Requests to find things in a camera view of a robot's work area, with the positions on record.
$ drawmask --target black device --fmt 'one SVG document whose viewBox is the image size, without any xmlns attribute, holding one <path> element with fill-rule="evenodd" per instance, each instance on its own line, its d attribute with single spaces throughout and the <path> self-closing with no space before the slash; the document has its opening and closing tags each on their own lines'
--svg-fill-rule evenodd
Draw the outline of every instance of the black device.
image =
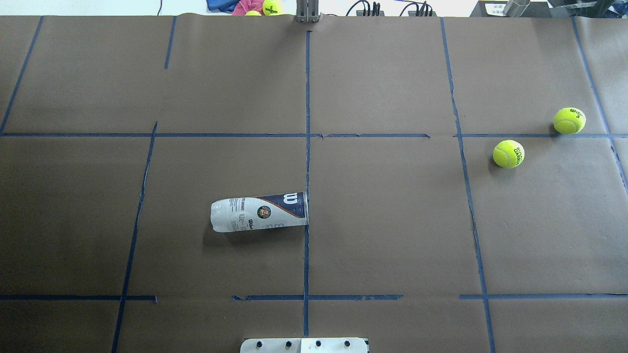
<svg viewBox="0 0 628 353">
<path fill-rule="evenodd" d="M 364 10 L 356 10 L 355 11 L 355 15 L 356 16 L 384 16 L 384 12 L 383 11 L 377 12 L 376 15 L 373 15 L 373 14 L 366 14 L 365 15 L 365 13 L 366 13 L 366 11 L 364 11 Z"/>
<path fill-rule="evenodd" d="M 469 17 L 503 17 L 499 14 L 494 14 L 494 12 L 491 10 L 492 9 L 503 10 L 504 7 L 506 6 L 506 3 L 508 2 L 507 1 L 478 1 L 477 4 L 475 4 L 475 7 L 473 11 L 471 12 L 471 15 L 469 15 Z M 521 15 L 521 17 L 550 18 L 551 17 L 550 7 L 548 6 L 546 2 L 533 1 L 530 3 L 530 5 L 528 5 L 528 8 L 525 11 L 523 11 L 523 14 Z"/>
</svg>

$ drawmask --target blue painter's tape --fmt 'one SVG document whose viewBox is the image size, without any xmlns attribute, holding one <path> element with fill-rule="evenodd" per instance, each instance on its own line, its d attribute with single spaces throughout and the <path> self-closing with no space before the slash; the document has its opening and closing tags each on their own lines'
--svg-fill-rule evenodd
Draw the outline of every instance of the blue painter's tape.
<svg viewBox="0 0 628 353">
<path fill-rule="evenodd" d="M 310 199 L 310 37 L 312 31 L 305 33 L 305 195 Z M 310 226 L 305 226 L 305 245 L 303 248 L 303 336 L 310 335 Z"/>
<path fill-rule="evenodd" d="M 626 174 L 624 171 L 624 166 L 619 160 L 619 155 L 617 154 L 617 148 L 615 147 L 615 141 L 613 141 L 613 137 L 610 133 L 609 122 L 606 119 L 606 114 L 604 113 L 604 108 L 602 107 L 602 102 L 600 101 L 600 96 L 597 93 L 597 88 L 595 88 L 595 82 L 593 81 L 593 75 L 591 75 L 591 70 L 588 66 L 587 57 L 585 56 L 585 52 L 582 49 L 582 42 L 580 41 L 580 34 L 578 32 L 578 25 L 576 24 L 576 18 L 571 18 L 571 25 L 573 27 L 573 34 L 576 36 L 576 43 L 578 44 L 578 51 L 580 52 L 580 58 L 582 59 L 582 63 L 585 67 L 585 71 L 587 73 L 587 78 L 589 80 L 589 84 L 591 85 L 591 89 L 593 90 L 593 96 L 595 97 L 595 103 L 597 105 L 597 109 L 600 112 L 600 116 L 602 117 L 602 122 L 604 124 L 604 129 L 606 130 L 607 136 L 609 138 L 610 149 L 613 152 L 613 156 L 615 157 L 615 164 L 619 169 L 619 175 L 622 179 L 622 183 L 624 183 L 624 190 L 628 193 L 628 180 L 626 180 Z"/>
<path fill-rule="evenodd" d="M 608 136 L 607 134 L 462 134 L 463 138 L 608 138 Z"/>
<path fill-rule="evenodd" d="M 160 133 L 159 138 L 305 138 L 307 134 Z"/>
<path fill-rule="evenodd" d="M 399 300 L 403 295 L 310 295 L 310 300 Z"/>
<path fill-rule="evenodd" d="M 232 296 L 234 301 L 283 301 L 283 300 L 303 300 L 303 295 L 247 295 L 240 298 Z M 309 295 L 309 300 L 399 300 L 403 295 Z"/>
<path fill-rule="evenodd" d="M 628 299 L 628 294 L 613 293 L 540 293 L 540 294 L 489 294 L 490 300 L 517 299 Z M 461 300 L 483 300 L 483 295 L 460 295 Z"/>
<path fill-rule="evenodd" d="M 149 138 L 148 133 L 7 133 L 15 138 Z"/>
<path fill-rule="evenodd" d="M 31 54 L 33 53 L 33 48 L 35 47 L 35 42 L 37 41 L 37 37 L 39 36 L 42 23 L 43 16 L 40 16 L 40 21 L 37 24 L 37 29 L 35 29 L 33 39 L 31 40 L 31 46 L 28 47 L 28 52 L 26 52 L 26 57 L 24 58 L 22 69 L 19 71 L 18 79 L 17 81 L 15 81 L 15 87 L 13 87 L 13 93 L 11 94 L 11 98 L 9 99 L 9 104 L 7 105 L 6 111 L 4 112 L 4 119 L 2 120 L 2 125 L 0 125 L 0 135 L 3 134 L 6 122 L 9 121 L 9 115 L 11 113 L 11 109 L 13 108 L 13 102 L 15 101 L 15 96 L 18 94 L 19 84 L 22 82 L 22 78 L 24 77 L 26 66 L 28 65 L 28 60 L 31 58 Z"/>
<path fill-rule="evenodd" d="M 142 212 L 142 204 L 144 203 L 144 195 L 146 194 L 146 180 L 148 178 L 148 168 L 150 167 L 150 164 L 151 164 L 151 158 L 153 157 L 153 147 L 155 143 L 156 132 L 157 132 L 157 122 L 153 126 L 153 132 L 151 134 L 151 142 L 148 147 L 148 156 L 146 157 L 146 167 L 144 168 L 144 178 L 142 179 L 142 189 L 139 193 L 138 211 L 135 215 L 135 226 L 133 227 L 133 237 L 131 238 L 131 249 L 129 250 L 129 259 L 126 264 L 124 284 L 122 285 L 122 296 L 120 298 L 120 307 L 118 309 L 116 331 L 114 333 L 114 343 L 111 347 L 112 353 L 116 353 L 118 340 L 120 338 L 120 328 L 122 327 L 122 317 L 124 316 L 124 305 L 127 300 L 127 293 L 129 291 L 129 280 L 131 279 L 131 267 L 133 266 L 133 255 L 135 253 L 135 246 L 138 242 L 139 216 L 141 215 L 141 212 Z"/>
<path fill-rule="evenodd" d="M 175 39 L 176 16 L 172 17 L 172 27 L 170 27 L 170 40 L 168 41 L 168 51 L 166 52 L 166 63 L 163 65 L 164 70 L 168 69 L 170 64 L 170 51 L 172 50 L 172 41 Z"/>
<path fill-rule="evenodd" d="M 447 65 L 447 75 L 449 78 L 449 89 L 452 97 L 453 114 L 456 117 L 456 130 L 458 136 L 458 146 L 460 148 L 460 160 L 462 161 L 462 172 L 464 174 L 465 186 L 467 188 L 467 202 L 469 211 L 471 212 L 471 220 L 473 223 L 473 235 L 475 240 L 475 258 L 477 259 L 478 274 L 480 275 L 480 287 L 482 288 L 482 296 L 484 296 L 484 316 L 486 319 L 486 329 L 489 338 L 489 345 L 491 353 L 495 353 L 495 339 L 493 337 L 493 324 L 490 318 L 489 299 L 487 297 L 486 280 L 484 278 L 484 265 L 482 264 L 482 251 L 480 249 L 480 239 L 477 234 L 477 223 L 475 221 L 475 210 L 473 205 L 473 197 L 471 195 L 471 184 L 469 182 L 469 175 L 467 170 L 467 160 L 465 158 L 464 144 L 462 141 L 462 129 L 460 127 L 460 116 L 458 114 L 458 107 L 456 106 L 456 100 L 454 98 L 453 89 L 453 74 L 452 65 L 449 57 L 449 47 L 447 45 L 447 33 L 445 31 L 445 19 L 440 18 L 440 28 L 443 35 L 443 48 L 445 50 L 445 63 Z"/>
<path fill-rule="evenodd" d="M 430 138 L 427 134 L 329 134 L 324 138 Z"/>
<path fill-rule="evenodd" d="M 86 301 L 118 301 L 122 297 L 119 295 L 0 295 L 0 300 L 42 300 L 42 301 L 65 301 L 65 300 L 86 300 Z M 127 300 L 134 301 L 157 301 L 154 295 L 133 295 Z"/>
<path fill-rule="evenodd" d="M 232 296 L 234 301 L 263 301 L 263 300 L 303 300 L 303 295 L 247 295 L 240 298 L 237 295 Z"/>
</svg>

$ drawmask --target white label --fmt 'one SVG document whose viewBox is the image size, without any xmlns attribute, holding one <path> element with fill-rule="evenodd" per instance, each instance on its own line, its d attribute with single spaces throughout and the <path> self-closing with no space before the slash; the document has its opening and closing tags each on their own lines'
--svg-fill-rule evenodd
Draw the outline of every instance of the white label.
<svg viewBox="0 0 628 353">
<path fill-rule="evenodd" d="M 504 7 L 506 4 L 484 4 L 486 7 L 486 13 L 491 16 L 502 16 L 505 17 Z"/>
<path fill-rule="evenodd" d="M 221 233 L 307 225 L 306 203 L 303 192 L 227 198 L 212 204 L 211 222 Z"/>
</svg>

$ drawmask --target metal bracket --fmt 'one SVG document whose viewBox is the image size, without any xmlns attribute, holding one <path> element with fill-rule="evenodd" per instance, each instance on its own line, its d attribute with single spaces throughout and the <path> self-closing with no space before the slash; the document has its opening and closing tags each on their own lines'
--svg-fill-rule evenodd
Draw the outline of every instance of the metal bracket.
<svg viewBox="0 0 628 353">
<path fill-rule="evenodd" d="M 296 0 L 296 21 L 316 23 L 320 19 L 318 0 Z"/>
<path fill-rule="evenodd" d="M 247 339 L 240 353 L 369 353 L 369 340 L 358 337 Z"/>
<path fill-rule="evenodd" d="M 408 11 L 408 16 L 409 17 L 416 17 L 416 11 Z M 438 15 L 436 14 L 436 11 L 432 11 L 432 15 L 429 17 L 437 17 Z"/>
<path fill-rule="evenodd" d="M 364 11 L 364 10 L 357 10 L 357 11 L 355 12 L 355 15 L 356 15 L 356 16 L 365 16 L 365 13 L 366 13 L 366 11 Z M 378 16 L 385 16 L 385 15 L 384 15 L 384 12 L 383 12 L 383 11 L 380 11 L 380 12 L 379 12 L 379 14 L 378 14 Z"/>
</svg>

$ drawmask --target grid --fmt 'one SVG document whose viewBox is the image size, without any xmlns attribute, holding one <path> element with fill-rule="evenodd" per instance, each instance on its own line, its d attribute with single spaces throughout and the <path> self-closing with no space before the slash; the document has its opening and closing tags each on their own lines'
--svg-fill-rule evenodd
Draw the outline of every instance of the grid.
<svg viewBox="0 0 628 353">
<path fill-rule="evenodd" d="M 305 97 L 305 111 L 306 111 L 306 133 L 305 134 L 256 134 L 256 133 L 158 133 L 158 123 L 155 123 L 152 133 L 3 133 L 6 123 L 9 119 L 9 115 L 13 106 L 14 99 L 18 94 L 19 85 L 23 78 L 24 72 L 26 71 L 28 60 L 31 56 L 31 53 L 36 45 L 36 39 L 39 35 L 40 29 L 42 27 L 42 23 L 44 22 L 44 17 L 41 17 L 33 35 L 33 39 L 31 41 L 31 45 L 29 47 L 28 53 L 24 59 L 24 63 L 22 69 L 20 71 L 19 77 L 16 81 L 15 88 L 11 95 L 11 99 L 8 104 L 8 108 L 6 109 L 2 126 L 0 128 L 0 136 L 6 137 L 139 137 L 139 138 L 150 138 L 148 155 L 146 158 L 146 165 L 144 168 L 144 175 L 141 184 L 141 191 L 139 194 L 139 202 L 138 208 L 135 218 L 135 225 L 133 230 L 133 235 L 131 238 L 131 247 L 129 250 L 129 256 L 126 266 L 126 273 L 124 277 L 124 284 L 122 286 L 122 293 L 120 296 L 112 296 L 112 295 L 92 295 L 92 296 L 77 296 L 77 295 L 1 295 L 0 300 L 97 300 L 97 301 L 118 301 L 119 302 L 119 311 L 117 316 L 116 323 L 116 331 L 112 344 L 112 352 L 117 351 L 117 345 L 119 340 L 119 334 L 122 326 L 122 320 L 124 316 L 124 307 L 127 301 L 154 301 L 156 303 L 157 297 L 154 295 L 139 295 L 139 296 L 131 296 L 128 295 L 129 288 L 129 279 L 131 277 L 131 270 L 133 266 L 133 257 L 136 248 L 136 242 L 138 239 L 139 232 L 139 219 L 141 215 L 141 210 L 144 201 L 144 195 L 146 193 L 146 181 L 148 178 L 149 166 L 151 163 L 151 158 L 153 155 L 153 147 L 156 138 L 185 138 L 185 137 L 206 137 L 206 138 L 231 138 L 231 137 L 239 137 L 239 138 L 305 138 L 306 139 L 306 185 L 305 190 L 309 199 L 309 191 L 310 191 L 310 150 L 311 150 L 311 138 L 430 138 L 427 134 L 317 134 L 311 132 L 310 127 L 310 38 L 312 31 L 306 32 L 306 62 L 305 62 L 305 75 L 306 75 L 306 97 Z M 571 19 L 571 23 L 573 25 L 573 31 L 575 38 L 577 39 L 578 49 L 580 51 L 581 59 L 587 71 L 587 77 L 592 86 L 593 94 L 595 96 L 595 102 L 602 116 L 602 121 L 604 123 L 605 134 L 578 134 L 572 136 L 564 136 L 565 138 L 607 138 L 610 143 L 610 147 L 612 149 L 614 160 L 617 164 L 619 174 L 624 184 L 624 188 L 628 193 L 628 183 L 626 182 L 625 172 L 622 167 L 622 164 L 619 160 L 619 155 L 617 152 L 617 148 L 615 147 L 614 138 L 626 138 L 628 134 L 611 134 L 609 125 L 606 121 L 606 117 L 604 114 L 604 110 L 600 103 L 600 99 L 595 88 L 595 84 L 593 82 L 592 75 L 588 69 L 587 59 L 585 57 L 584 51 L 582 49 L 582 44 L 580 43 L 580 36 L 578 33 L 578 28 L 575 19 Z M 475 219 L 475 209 L 473 203 L 473 196 L 471 191 L 470 177 L 468 175 L 467 161 L 465 159 L 464 153 L 464 139 L 467 138 L 555 138 L 554 134 L 464 134 L 462 132 L 462 128 L 460 125 L 460 116 L 458 113 L 458 108 L 455 101 L 454 96 L 454 82 L 452 75 L 452 66 L 450 63 L 450 56 L 448 51 L 447 44 L 447 34 L 445 30 L 445 20 L 440 19 L 442 39 L 443 39 L 443 49 L 445 52 L 445 60 L 448 72 L 448 81 L 450 86 L 451 100 L 452 100 L 452 108 L 453 113 L 456 117 L 456 128 L 457 134 L 453 136 L 457 139 L 458 145 L 460 148 L 460 160 L 462 164 L 462 170 L 465 180 L 465 188 L 467 191 L 467 201 L 468 207 L 470 211 L 470 215 L 472 218 L 472 226 L 473 226 L 473 236 L 475 241 L 475 253 L 477 260 L 477 267 L 480 278 L 480 287 L 482 289 L 481 294 L 461 294 L 459 296 L 460 300 L 481 300 L 484 306 L 485 313 L 485 321 L 486 321 L 486 329 L 487 329 L 487 337 L 490 345 L 490 351 L 495 352 L 495 342 L 493 336 L 493 327 L 492 320 L 490 314 L 490 302 L 492 300 L 522 300 L 522 299 L 572 299 L 572 298 L 620 298 L 625 299 L 628 298 L 628 293 L 544 293 L 544 294 L 489 294 L 487 289 L 487 285 L 484 278 L 484 265 L 482 262 L 482 251 L 480 247 L 480 238 L 479 232 Z M 172 49 L 173 40 L 175 40 L 175 28 L 176 28 L 176 16 L 173 17 L 171 32 L 170 32 L 170 40 L 168 43 L 168 49 L 164 64 L 164 69 L 167 70 L 170 61 L 170 53 Z M 303 302 L 303 335 L 304 337 L 309 336 L 309 307 L 310 300 L 313 301 L 327 301 L 327 300 L 401 300 L 403 298 L 403 294 L 366 294 L 366 295 L 311 295 L 309 291 L 309 226 L 305 226 L 305 248 L 304 248 L 304 262 L 303 262 L 303 295 L 264 295 L 264 294 L 251 294 L 246 295 L 245 297 L 239 297 L 234 295 L 232 299 L 234 301 L 302 301 Z"/>
</svg>

